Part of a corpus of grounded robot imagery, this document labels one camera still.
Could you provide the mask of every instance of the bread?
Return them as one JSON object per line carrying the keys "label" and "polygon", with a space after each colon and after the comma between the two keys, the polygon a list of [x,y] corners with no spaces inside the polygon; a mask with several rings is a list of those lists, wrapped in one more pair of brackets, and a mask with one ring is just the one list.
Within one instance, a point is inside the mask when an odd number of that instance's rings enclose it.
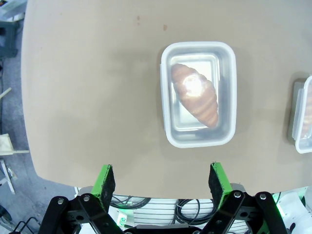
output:
{"label": "bread", "polygon": [[195,69],[183,64],[171,67],[172,82],[182,105],[209,128],[218,123],[218,103],[214,85]]}

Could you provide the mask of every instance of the cable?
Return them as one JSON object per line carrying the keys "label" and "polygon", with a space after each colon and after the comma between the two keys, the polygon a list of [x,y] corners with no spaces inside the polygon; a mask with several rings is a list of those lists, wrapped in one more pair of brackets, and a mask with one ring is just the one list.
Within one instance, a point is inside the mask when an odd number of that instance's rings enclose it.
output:
{"label": "cable", "polygon": [[188,217],[184,216],[181,211],[182,211],[183,206],[190,201],[192,201],[192,199],[179,199],[178,200],[178,202],[175,206],[175,214],[174,214],[174,218],[173,218],[171,224],[175,224],[175,222],[178,221],[179,223],[187,223],[189,225],[191,225],[191,224],[192,225],[201,225],[201,224],[207,223],[216,211],[215,205],[213,203],[213,210],[211,211],[211,213],[209,213],[208,215],[206,215],[202,218],[197,218],[199,215],[199,211],[200,211],[200,203],[199,203],[199,200],[196,199],[197,204],[198,204],[197,213],[196,213],[194,218],[188,218]]}
{"label": "cable", "polygon": [[128,196],[128,198],[126,200],[120,200],[119,198],[115,197],[113,195],[113,198],[115,198],[117,200],[117,202],[115,201],[111,201],[111,206],[118,208],[118,209],[125,209],[125,210],[134,210],[134,209],[139,209],[142,208],[143,206],[145,206],[147,203],[150,202],[151,198],[150,197],[146,197],[143,200],[141,200],[139,203],[134,204],[134,205],[128,205],[129,200],[132,198],[133,196]]}
{"label": "cable", "polygon": [[277,205],[279,199],[281,198],[281,193],[282,193],[282,192],[279,192],[279,194],[278,194],[278,197],[277,197],[277,200],[276,200],[276,205]]}
{"label": "cable", "polygon": [[113,195],[113,198],[115,198],[120,203],[127,205],[128,201],[132,198],[132,196],[128,196],[128,198],[126,200],[123,200],[123,201],[121,201],[118,197],[116,197],[114,195]]}

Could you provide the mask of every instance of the croissant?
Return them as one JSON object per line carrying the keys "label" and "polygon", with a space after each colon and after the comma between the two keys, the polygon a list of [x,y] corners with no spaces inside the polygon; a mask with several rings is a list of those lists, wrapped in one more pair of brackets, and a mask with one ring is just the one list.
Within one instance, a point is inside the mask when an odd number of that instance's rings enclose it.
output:
{"label": "croissant", "polygon": [[171,67],[174,89],[182,105],[209,128],[218,123],[218,103],[214,85],[194,68],[183,64]]}

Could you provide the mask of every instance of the white plastic container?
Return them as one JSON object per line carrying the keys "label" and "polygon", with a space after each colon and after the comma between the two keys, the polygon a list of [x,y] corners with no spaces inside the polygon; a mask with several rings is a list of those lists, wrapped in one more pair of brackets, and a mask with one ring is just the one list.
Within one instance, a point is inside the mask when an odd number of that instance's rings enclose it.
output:
{"label": "white plastic container", "polygon": [[17,21],[23,19],[24,16],[19,14],[26,11],[26,5],[27,0],[0,1],[0,20]]}
{"label": "white plastic container", "polygon": [[[183,89],[187,92],[180,95],[176,89],[176,78],[173,80],[172,77],[178,65],[196,70],[195,78],[192,74],[188,76],[187,83],[184,79]],[[206,147],[223,145],[232,139],[236,125],[237,84],[236,60],[231,47],[216,41],[172,44],[162,54],[160,73],[164,126],[172,145],[178,148]],[[201,75],[208,81],[198,80],[197,76]],[[188,95],[187,98],[194,97],[194,86],[196,92],[202,92],[206,85],[212,84],[216,94],[218,120],[215,126],[208,127],[198,120],[201,118],[194,114],[196,110],[192,103],[187,110],[187,103],[181,101],[181,98],[185,100],[185,95]]]}
{"label": "white plastic container", "polygon": [[312,76],[305,82],[297,81],[293,87],[292,105],[295,107],[291,117],[290,129],[295,140],[296,150],[301,153],[312,152]]}
{"label": "white plastic container", "polygon": [[296,224],[292,234],[312,234],[311,214],[296,192],[285,194],[280,199],[278,207],[286,228],[290,228],[293,223]]}

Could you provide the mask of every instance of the screw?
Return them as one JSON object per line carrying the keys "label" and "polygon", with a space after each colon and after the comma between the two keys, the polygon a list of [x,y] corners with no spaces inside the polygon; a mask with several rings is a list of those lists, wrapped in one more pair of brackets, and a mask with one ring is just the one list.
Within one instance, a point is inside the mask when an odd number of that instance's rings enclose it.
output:
{"label": "screw", "polygon": [[84,201],[89,201],[89,200],[90,200],[89,195],[84,196],[83,200],[84,200]]}
{"label": "screw", "polygon": [[267,196],[265,196],[265,194],[260,194],[260,199],[261,200],[265,200],[267,198]]}
{"label": "screw", "polygon": [[240,198],[240,197],[241,197],[240,192],[235,192],[235,193],[234,193],[234,197],[236,197],[236,198]]}
{"label": "screw", "polygon": [[64,202],[64,199],[63,199],[63,198],[59,198],[59,199],[58,199],[58,205],[63,204],[63,202]]}

